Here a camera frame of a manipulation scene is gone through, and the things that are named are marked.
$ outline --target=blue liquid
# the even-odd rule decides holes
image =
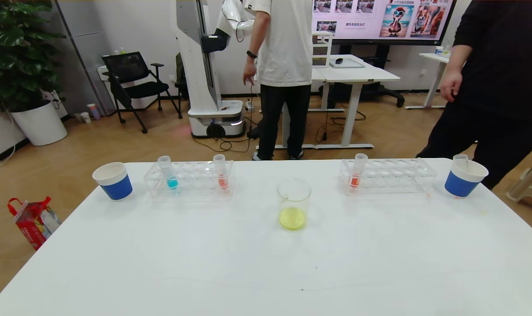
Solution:
[[[176,180],[176,178],[174,178],[174,177],[167,178],[166,179],[166,184],[168,185],[169,188],[174,190],[174,189],[176,189],[178,187],[178,180]]]

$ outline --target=white flower pot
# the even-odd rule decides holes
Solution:
[[[67,130],[51,102],[33,110],[11,112],[11,116],[34,146],[55,143],[67,136]]]

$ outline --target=white t-shirt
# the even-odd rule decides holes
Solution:
[[[270,14],[258,52],[258,80],[266,86],[306,86],[313,70],[313,0],[246,0],[252,14]]]

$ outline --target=black shirt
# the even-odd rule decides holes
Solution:
[[[532,122],[532,0],[473,0],[455,45],[473,48],[455,100]]]

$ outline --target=white robot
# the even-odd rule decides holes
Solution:
[[[242,0],[223,1],[215,29],[206,0],[172,0],[171,4],[170,27],[186,72],[192,135],[242,136],[246,126],[242,101],[221,100],[214,52],[224,50],[232,34],[239,41],[250,36],[254,20],[246,18]]]

